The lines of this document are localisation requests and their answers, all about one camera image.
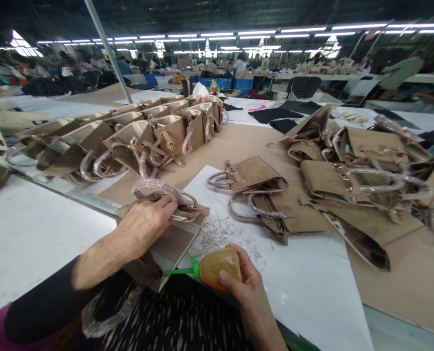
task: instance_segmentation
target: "glue bottle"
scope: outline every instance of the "glue bottle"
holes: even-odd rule
[[[188,274],[192,273],[194,279],[200,279],[207,285],[210,285],[214,289],[228,292],[220,283],[219,274],[221,271],[226,271],[233,278],[242,281],[240,261],[238,254],[233,248],[224,248],[212,253],[209,253],[202,259],[201,262],[196,260],[194,256],[191,259],[192,268],[184,268],[178,270],[165,271],[165,274]]]

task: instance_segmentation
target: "black fabric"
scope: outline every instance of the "black fabric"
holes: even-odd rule
[[[223,103],[223,105],[225,106],[225,110],[227,110],[227,111],[235,111],[235,110],[242,110],[243,109],[242,107],[236,107],[236,106],[225,104],[225,103]]]
[[[292,119],[285,118],[270,121],[269,125],[272,128],[277,129],[279,132],[286,134],[297,125],[297,122],[293,121]]]
[[[100,291],[103,283],[85,293],[73,291],[76,261],[77,257],[12,303],[4,322],[10,341],[28,344],[62,330]]]
[[[424,141],[420,142],[420,145],[423,146],[423,148],[429,149],[434,145],[434,130],[418,134],[418,136],[424,139]]]
[[[407,127],[407,128],[412,128],[412,129],[420,129],[416,125],[414,125],[413,123],[407,121],[406,119],[400,117],[398,114],[396,114],[392,111],[381,110],[381,109],[374,109],[374,111],[376,111],[380,115],[385,115],[388,119],[391,119],[391,120],[397,122],[402,127]]]
[[[278,118],[287,118],[287,117],[293,117],[293,118],[302,118],[303,115],[300,115],[296,112],[277,107],[273,109],[264,109],[259,111],[252,111],[249,112],[251,116],[253,116],[259,123],[267,124],[273,119]]]

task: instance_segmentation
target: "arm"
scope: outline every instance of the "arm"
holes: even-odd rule
[[[102,282],[140,258],[172,223],[176,202],[163,197],[134,205],[118,227],[51,277],[0,310],[0,350],[37,350],[102,289]]]
[[[254,267],[245,250],[235,244],[229,244],[227,247],[234,248],[238,254],[243,282],[236,280],[225,271],[220,271],[219,279],[238,301],[241,319],[249,339],[256,350],[287,350],[270,309],[261,274]]]

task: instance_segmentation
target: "metal pole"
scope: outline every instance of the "metal pole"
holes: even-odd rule
[[[100,35],[101,42],[103,43],[103,47],[105,48],[106,52],[108,53],[108,56],[110,57],[114,71],[116,72],[116,77],[118,78],[119,84],[123,89],[123,93],[124,95],[126,95],[127,101],[130,104],[132,104],[133,101],[131,95],[129,94],[128,88],[126,87],[126,83],[124,82],[121,71],[119,70],[118,62],[116,62],[116,57],[114,55],[114,52],[111,49],[111,46],[108,44],[107,36],[105,34],[105,31],[103,30],[103,26],[101,25],[100,18],[98,18],[98,14],[96,13],[94,4],[92,3],[92,0],[84,0],[84,1],[85,1],[85,5],[87,5],[87,9],[89,10],[90,16],[92,17],[92,21],[94,22],[98,35]]]
[[[359,43],[361,43],[361,39],[363,39],[363,36],[364,36],[364,32],[361,32],[361,36],[359,37],[357,44],[356,44],[355,47],[353,48],[353,51],[352,51],[352,53],[350,54],[350,58],[352,58],[353,54],[354,54],[355,51],[357,50],[357,47],[358,47]]]

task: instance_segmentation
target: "white shirt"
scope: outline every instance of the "white shirt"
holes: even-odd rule
[[[236,61],[236,63],[233,65],[233,69],[236,70],[236,75],[238,75],[241,72],[244,72],[246,70],[246,62],[242,60]]]
[[[103,65],[101,64],[101,61],[100,61],[100,59],[98,59],[98,60],[95,60],[94,58],[91,58],[90,59],[90,64],[92,65],[92,66],[97,66],[97,67],[102,67]]]

